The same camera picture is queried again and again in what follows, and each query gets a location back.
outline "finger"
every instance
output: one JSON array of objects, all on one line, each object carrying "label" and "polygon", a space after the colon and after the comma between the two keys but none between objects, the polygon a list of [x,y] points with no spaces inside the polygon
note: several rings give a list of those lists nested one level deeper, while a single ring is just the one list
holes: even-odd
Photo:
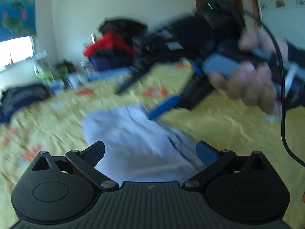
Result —
[{"label": "finger", "polygon": [[249,51],[259,46],[259,37],[255,29],[244,28],[238,41],[238,47],[242,51]]},{"label": "finger", "polygon": [[[288,44],[285,40],[276,37],[284,60],[288,59]],[[249,51],[259,47],[265,51],[275,53],[275,46],[265,30],[244,28],[238,41],[238,47],[242,51]]]},{"label": "finger", "polygon": [[209,76],[209,82],[215,89],[226,89],[227,87],[227,80],[218,72]]},{"label": "finger", "polygon": [[271,82],[271,71],[267,63],[257,68],[255,77],[248,82],[242,93],[242,101],[247,106],[258,105],[264,87]]},{"label": "finger", "polygon": [[242,91],[248,81],[255,76],[255,68],[251,62],[243,62],[240,67],[231,75],[227,82],[226,93],[230,99],[241,97]]},{"label": "finger", "polygon": [[279,104],[276,102],[277,91],[272,83],[265,86],[260,96],[260,109],[270,115],[279,114]]}]

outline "white cloth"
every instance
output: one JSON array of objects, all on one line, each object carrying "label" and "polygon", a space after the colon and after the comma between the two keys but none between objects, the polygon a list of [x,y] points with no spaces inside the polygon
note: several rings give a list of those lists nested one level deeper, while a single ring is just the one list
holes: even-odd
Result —
[{"label": "white cloth", "polygon": [[82,123],[85,141],[105,144],[95,168],[120,186],[130,182],[185,182],[206,168],[196,143],[178,129],[147,119],[142,105],[88,114]]}]

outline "bed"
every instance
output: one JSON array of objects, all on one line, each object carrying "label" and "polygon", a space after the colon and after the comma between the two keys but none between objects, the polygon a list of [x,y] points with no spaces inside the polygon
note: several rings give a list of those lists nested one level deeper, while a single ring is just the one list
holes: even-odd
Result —
[{"label": "bed", "polygon": [[[121,77],[89,83],[86,89],[68,90],[26,107],[13,116],[10,124],[0,125],[0,229],[7,229],[17,221],[10,194],[40,150],[47,150],[51,155],[84,150],[87,145],[81,121],[86,113],[134,103],[153,107],[178,93],[191,74],[188,63],[156,66],[123,96],[113,94]],[[305,159],[305,120],[302,118],[305,118],[304,108],[287,113],[286,135],[292,151]],[[172,110],[162,119],[194,140],[204,140],[218,149],[230,149],[239,155],[263,151],[291,195],[284,221],[294,229],[305,228],[305,168],[286,153],[279,122],[271,123],[258,108],[230,101],[221,93],[212,94],[193,111]]]}]

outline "black cable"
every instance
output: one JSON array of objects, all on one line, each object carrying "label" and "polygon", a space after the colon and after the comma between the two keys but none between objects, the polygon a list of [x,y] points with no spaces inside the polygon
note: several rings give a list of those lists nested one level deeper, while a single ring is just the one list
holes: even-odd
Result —
[{"label": "black cable", "polygon": [[241,10],[245,15],[249,15],[252,18],[254,18],[268,33],[268,35],[270,36],[274,47],[275,47],[275,51],[276,51],[276,55],[278,57],[279,60],[279,68],[280,68],[280,79],[281,79],[281,103],[282,103],[282,118],[281,118],[281,136],[282,136],[282,142],[284,145],[285,150],[287,151],[287,153],[295,160],[297,161],[300,165],[305,167],[305,162],[303,162],[301,159],[299,159],[288,147],[287,141],[286,141],[286,137],[285,137],[285,124],[286,124],[286,94],[285,94],[285,73],[284,73],[284,63],[283,63],[283,57],[282,57],[282,53],[280,50],[280,47],[278,45],[278,43],[276,42],[275,37],[273,36],[273,34],[271,33],[271,31],[269,30],[269,28],[260,20],[260,18],[256,17],[255,15],[253,15],[252,13],[248,12],[248,11],[244,11]]}]

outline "wall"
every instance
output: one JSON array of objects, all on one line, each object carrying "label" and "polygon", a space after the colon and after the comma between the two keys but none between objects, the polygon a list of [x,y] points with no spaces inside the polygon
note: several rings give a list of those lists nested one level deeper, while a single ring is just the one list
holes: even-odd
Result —
[{"label": "wall", "polygon": [[59,59],[83,59],[83,43],[107,17],[127,16],[153,26],[195,7],[195,0],[53,0]]},{"label": "wall", "polygon": [[24,60],[0,72],[0,93],[8,87],[23,86],[39,82],[33,70],[33,62]]},{"label": "wall", "polygon": [[267,7],[261,14],[263,22],[275,35],[286,38],[297,47],[305,49],[305,8],[269,9]]},{"label": "wall", "polygon": [[[33,38],[36,51],[41,52],[47,50],[52,61],[57,62],[58,57],[54,41],[51,4],[51,0],[36,0],[37,36]],[[33,71],[33,62],[31,60],[25,60],[0,72],[0,90],[8,86],[25,85],[37,80]]]}]

